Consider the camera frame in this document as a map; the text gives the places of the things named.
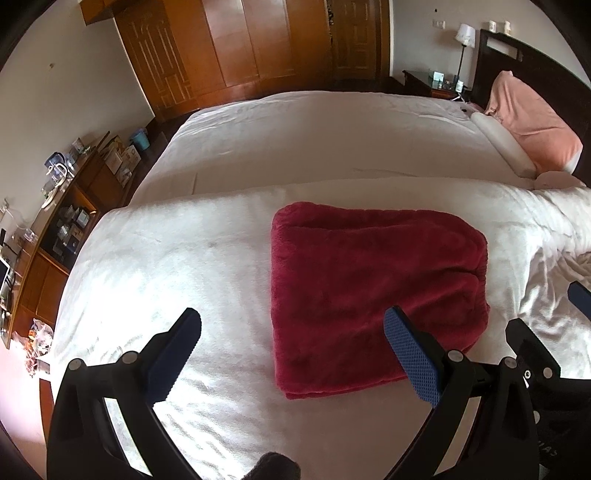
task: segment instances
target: white lampshade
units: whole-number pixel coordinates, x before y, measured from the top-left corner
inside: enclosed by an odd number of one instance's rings
[[[476,46],[476,30],[463,23],[457,31],[456,40],[466,47],[474,48]]]

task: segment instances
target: table lamp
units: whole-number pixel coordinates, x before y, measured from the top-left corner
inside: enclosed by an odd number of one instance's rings
[[[460,67],[458,68],[457,75],[453,80],[454,84],[456,84],[460,79],[460,71],[462,69],[462,62],[464,60],[464,50],[466,50],[466,47],[474,48],[476,45],[476,30],[474,30],[474,27],[462,23],[459,30],[457,31],[456,40],[462,44],[462,56],[460,57]]]

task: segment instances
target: dark wooden headboard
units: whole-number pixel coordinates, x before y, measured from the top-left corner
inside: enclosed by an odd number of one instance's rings
[[[489,46],[501,42],[513,55]],[[472,87],[472,101],[486,108],[491,87],[503,70],[532,87],[583,142],[583,153],[574,175],[591,186],[591,89],[560,63],[535,48],[501,33],[480,31],[478,63]]]

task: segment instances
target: metal screw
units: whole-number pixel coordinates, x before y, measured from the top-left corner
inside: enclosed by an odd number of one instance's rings
[[[78,370],[82,366],[82,360],[75,358],[68,364],[70,370]]]
[[[138,359],[138,352],[125,352],[121,358],[123,363],[132,364]]]
[[[517,368],[517,360],[508,356],[505,358],[505,365],[508,366],[509,368]]]
[[[464,360],[464,354],[459,350],[449,350],[447,353],[447,357],[455,363],[459,363]]]

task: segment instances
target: lamp stand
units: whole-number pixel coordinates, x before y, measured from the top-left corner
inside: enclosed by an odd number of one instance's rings
[[[454,85],[457,85],[457,81],[460,79],[460,71],[462,69],[462,62],[464,61],[464,50],[466,50],[466,46],[462,44],[462,56],[460,57],[460,66],[457,69],[457,75],[453,80]]]

